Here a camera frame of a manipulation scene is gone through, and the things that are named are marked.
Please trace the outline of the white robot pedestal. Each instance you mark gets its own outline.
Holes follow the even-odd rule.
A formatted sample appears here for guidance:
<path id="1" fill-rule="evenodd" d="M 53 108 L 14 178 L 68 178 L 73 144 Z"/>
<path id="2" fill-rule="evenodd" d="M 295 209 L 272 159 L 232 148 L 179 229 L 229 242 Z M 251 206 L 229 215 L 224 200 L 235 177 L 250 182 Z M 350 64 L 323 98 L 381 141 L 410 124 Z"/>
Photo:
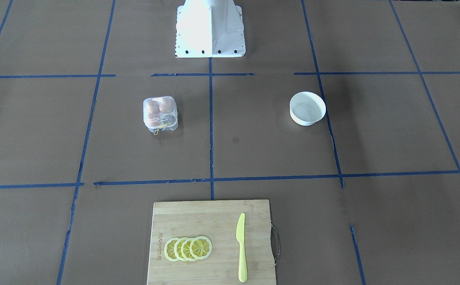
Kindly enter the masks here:
<path id="1" fill-rule="evenodd" d="M 243 11 L 233 0 L 186 0 L 176 16 L 175 57 L 245 56 Z"/>

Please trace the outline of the yellow rubber band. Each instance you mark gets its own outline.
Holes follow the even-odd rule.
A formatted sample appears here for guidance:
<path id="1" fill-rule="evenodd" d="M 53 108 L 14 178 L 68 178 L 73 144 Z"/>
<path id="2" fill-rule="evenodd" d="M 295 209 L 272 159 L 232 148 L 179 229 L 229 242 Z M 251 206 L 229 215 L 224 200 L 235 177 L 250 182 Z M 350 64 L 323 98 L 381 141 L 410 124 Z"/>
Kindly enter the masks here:
<path id="1" fill-rule="evenodd" d="M 163 124 L 158 126 L 157 128 L 154 128 L 152 133 L 154 134 L 154 136 L 157 137 L 161 131 L 169 130 L 170 128 L 172 128 L 171 124 Z"/>

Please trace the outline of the clear plastic egg box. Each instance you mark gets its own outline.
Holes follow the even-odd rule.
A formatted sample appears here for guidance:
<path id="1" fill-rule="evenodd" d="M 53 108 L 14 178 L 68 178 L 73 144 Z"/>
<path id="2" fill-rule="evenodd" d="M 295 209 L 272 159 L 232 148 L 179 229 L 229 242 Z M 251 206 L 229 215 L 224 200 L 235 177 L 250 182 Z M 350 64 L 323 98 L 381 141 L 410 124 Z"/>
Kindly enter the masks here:
<path id="1" fill-rule="evenodd" d="M 172 98 L 174 100 L 174 98 L 172 96 L 158 96 L 158 97 L 148 98 L 148 99 L 145 99 L 143 101 L 143 122 L 144 122 L 145 126 L 147 127 L 147 129 L 150 132 L 152 132 L 154 130 L 154 128 L 156 128 L 156 127 L 150 128 L 146 124 L 147 115 L 148 115 L 148 112 L 146 110 L 146 102 L 150 101 L 150 100 L 154 100 L 154 101 L 158 101 L 159 103 L 161 103 L 162 99 L 165 99 L 165 98 L 168 98 L 168 97 L 170 97 L 170 98 Z M 174 130 L 176 130 L 178 128 L 178 111 L 177 111 L 176 102 L 175 102 L 175 108 L 174 108 L 172 113 L 163 114 L 163 113 L 160 112 L 160 115 L 161 115 L 161 123 L 160 123 L 160 125 L 163 125 L 163 124 L 171 124 L 172 125 L 172 128 L 170 128 L 169 130 L 165 130 L 165 131 L 174 131 Z"/>

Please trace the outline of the wooden cutting board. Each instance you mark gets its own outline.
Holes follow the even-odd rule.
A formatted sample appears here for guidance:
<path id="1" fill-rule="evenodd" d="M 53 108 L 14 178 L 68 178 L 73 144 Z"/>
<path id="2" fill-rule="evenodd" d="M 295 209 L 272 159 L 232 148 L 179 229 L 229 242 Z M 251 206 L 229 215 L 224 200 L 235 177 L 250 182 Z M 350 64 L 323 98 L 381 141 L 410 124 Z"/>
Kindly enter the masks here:
<path id="1" fill-rule="evenodd" d="M 238 280 L 236 227 L 245 213 L 248 280 Z M 273 226 L 267 199 L 170 201 L 153 205 L 148 285 L 275 285 Z M 171 238 L 206 236 L 213 249 L 208 258 L 171 262 L 165 242 Z"/>

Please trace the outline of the brown egg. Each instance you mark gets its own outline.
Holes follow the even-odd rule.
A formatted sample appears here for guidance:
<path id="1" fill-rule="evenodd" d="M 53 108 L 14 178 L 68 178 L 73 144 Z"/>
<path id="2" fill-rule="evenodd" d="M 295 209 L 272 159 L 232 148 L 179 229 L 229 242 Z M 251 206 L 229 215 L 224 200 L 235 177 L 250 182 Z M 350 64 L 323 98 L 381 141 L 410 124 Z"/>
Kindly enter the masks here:
<path id="1" fill-rule="evenodd" d="M 150 100 L 146 102 L 146 110 L 148 114 L 160 113 L 160 104 L 158 101 Z"/>
<path id="2" fill-rule="evenodd" d="M 174 108 L 175 108 L 175 101 L 170 97 L 162 99 L 162 102 L 159 104 L 159 110 L 163 114 L 172 113 Z"/>
<path id="3" fill-rule="evenodd" d="M 146 124 L 150 128 L 158 127 L 161 124 L 161 114 L 160 113 L 148 114 Z"/>

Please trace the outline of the white ceramic bowl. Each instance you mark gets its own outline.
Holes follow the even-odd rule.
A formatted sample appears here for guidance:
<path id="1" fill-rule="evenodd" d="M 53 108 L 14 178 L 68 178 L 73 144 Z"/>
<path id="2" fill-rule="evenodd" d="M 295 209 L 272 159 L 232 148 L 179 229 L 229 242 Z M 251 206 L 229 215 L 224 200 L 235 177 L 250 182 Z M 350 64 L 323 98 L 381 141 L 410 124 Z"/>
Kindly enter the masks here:
<path id="1" fill-rule="evenodd" d="M 289 102 L 290 117 L 301 126 L 314 125 L 324 118 L 326 112 L 324 100 L 313 92 L 299 92 Z"/>

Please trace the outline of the yellow plastic knife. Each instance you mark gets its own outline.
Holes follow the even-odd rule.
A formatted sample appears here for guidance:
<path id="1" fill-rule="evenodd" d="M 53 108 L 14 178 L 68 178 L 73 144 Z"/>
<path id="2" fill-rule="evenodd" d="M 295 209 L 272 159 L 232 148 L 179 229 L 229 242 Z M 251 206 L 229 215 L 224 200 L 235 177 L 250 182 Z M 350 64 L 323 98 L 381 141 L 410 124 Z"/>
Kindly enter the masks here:
<path id="1" fill-rule="evenodd" d="M 239 244 L 238 280 L 246 283 L 248 280 L 247 259 L 245 250 L 245 213 L 241 213 L 236 225 L 236 240 Z"/>

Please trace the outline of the lemon slice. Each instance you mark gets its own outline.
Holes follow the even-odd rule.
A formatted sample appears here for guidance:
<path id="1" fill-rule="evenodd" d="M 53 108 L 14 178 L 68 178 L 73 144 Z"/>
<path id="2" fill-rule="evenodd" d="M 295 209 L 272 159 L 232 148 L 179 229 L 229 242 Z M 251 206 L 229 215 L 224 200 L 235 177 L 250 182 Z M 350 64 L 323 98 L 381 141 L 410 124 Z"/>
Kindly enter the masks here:
<path id="1" fill-rule="evenodd" d="M 194 237 L 190 244 L 190 254 L 197 260 L 208 258 L 212 253 L 212 241 L 206 236 Z"/>
<path id="2" fill-rule="evenodd" d="M 183 243 L 187 240 L 187 237 L 178 238 L 174 243 L 174 255 L 177 258 L 177 261 L 187 261 L 182 253 Z"/>
<path id="3" fill-rule="evenodd" d="M 167 242 L 165 242 L 163 252 L 164 252 L 165 258 L 168 261 L 171 261 L 171 262 L 178 262 L 179 261 L 179 259 L 175 255 L 176 254 L 176 246 L 175 245 L 176 245 L 176 242 L 178 240 L 179 240 L 178 237 L 174 237 L 174 238 L 169 239 Z"/>
<path id="4" fill-rule="evenodd" d="M 185 260 L 191 261 L 191 262 L 197 260 L 197 258 L 193 256 L 190 250 L 193 240 L 194 240 L 193 238 L 187 238 L 181 244 L 181 255 L 183 256 Z"/>

